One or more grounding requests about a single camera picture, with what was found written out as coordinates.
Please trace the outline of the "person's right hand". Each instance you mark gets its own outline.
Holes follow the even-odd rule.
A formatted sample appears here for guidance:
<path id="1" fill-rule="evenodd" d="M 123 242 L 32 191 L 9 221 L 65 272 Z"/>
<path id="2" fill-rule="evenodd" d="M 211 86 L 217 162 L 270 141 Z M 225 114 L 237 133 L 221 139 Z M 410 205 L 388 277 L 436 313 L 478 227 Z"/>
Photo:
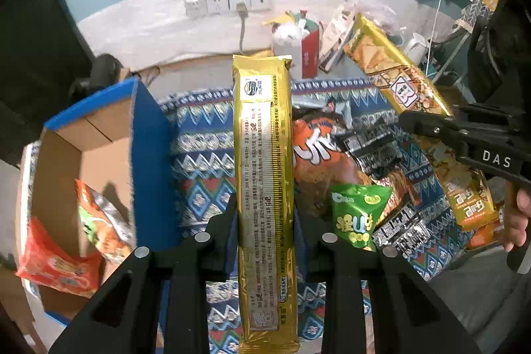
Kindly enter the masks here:
<path id="1" fill-rule="evenodd" d="M 504 205 L 504 249 L 510 252 L 526 242 L 526 228 L 531 217 L 530 193 L 513 183 L 506 183 Z"/>

